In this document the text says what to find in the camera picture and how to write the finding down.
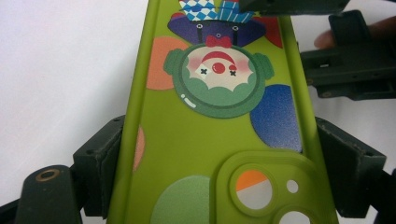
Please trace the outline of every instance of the green phone case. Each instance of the green phone case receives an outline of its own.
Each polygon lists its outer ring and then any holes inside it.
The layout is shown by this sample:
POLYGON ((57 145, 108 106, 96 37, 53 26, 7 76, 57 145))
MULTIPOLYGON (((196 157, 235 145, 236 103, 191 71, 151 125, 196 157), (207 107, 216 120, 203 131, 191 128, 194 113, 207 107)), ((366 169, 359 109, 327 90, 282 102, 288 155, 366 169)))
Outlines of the green phone case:
POLYGON ((149 1, 108 223, 296 214, 338 223, 290 18, 149 1))

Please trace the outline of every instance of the hand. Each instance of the hand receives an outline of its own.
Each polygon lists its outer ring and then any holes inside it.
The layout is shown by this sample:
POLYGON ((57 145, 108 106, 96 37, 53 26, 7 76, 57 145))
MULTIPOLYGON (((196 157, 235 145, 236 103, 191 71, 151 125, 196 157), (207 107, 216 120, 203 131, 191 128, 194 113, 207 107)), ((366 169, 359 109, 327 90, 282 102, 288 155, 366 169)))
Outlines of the hand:
MULTIPOLYGON (((368 26, 372 39, 382 40, 396 37, 396 16, 387 18, 368 26)), ((330 49, 335 47, 332 31, 326 31, 319 35, 314 42, 319 49, 330 49)))

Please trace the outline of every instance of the blue circle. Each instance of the blue circle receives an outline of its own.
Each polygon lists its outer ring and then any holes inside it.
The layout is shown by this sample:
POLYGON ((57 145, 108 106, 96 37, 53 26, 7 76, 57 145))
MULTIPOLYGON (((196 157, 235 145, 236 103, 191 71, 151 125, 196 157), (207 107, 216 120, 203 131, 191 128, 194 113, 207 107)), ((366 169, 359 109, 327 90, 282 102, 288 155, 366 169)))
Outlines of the blue circle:
POLYGON ((290 86, 267 86, 250 120, 260 139, 269 147, 302 152, 302 144, 290 86))

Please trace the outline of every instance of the pink circle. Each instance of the pink circle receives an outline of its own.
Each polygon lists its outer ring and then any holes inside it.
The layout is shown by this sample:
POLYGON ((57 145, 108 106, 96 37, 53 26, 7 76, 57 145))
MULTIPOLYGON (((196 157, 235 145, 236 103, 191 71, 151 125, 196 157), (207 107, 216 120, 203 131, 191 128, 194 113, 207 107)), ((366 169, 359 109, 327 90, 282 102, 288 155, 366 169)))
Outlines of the pink circle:
POLYGON ((214 63, 212 69, 217 74, 222 74, 225 71, 225 66, 222 63, 214 63))

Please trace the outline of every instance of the black bracket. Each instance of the black bracket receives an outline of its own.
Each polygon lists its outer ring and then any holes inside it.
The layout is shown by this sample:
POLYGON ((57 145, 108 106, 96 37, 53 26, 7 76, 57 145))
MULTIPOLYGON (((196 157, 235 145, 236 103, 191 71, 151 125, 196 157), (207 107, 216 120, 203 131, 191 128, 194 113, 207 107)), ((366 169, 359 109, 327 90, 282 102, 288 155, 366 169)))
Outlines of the black bracket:
POLYGON ((372 205, 375 223, 396 223, 396 170, 383 171, 386 156, 324 119, 317 125, 338 213, 363 218, 372 205))
POLYGON ((325 15, 344 10, 349 0, 239 0, 242 12, 260 11, 264 15, 325 15))
POLYGON ((21 198, 0 207, 0 223, 79 224, 107 217, 120 151, 124 116, 106 124, 73 155, 74 164, 49 166, 29 175, 21 198))
POLYGON ((301 53, 307 84, 321 98, 396 98, 396 38, 372 40, 358 10, 329 21, 337 46, 301 53))

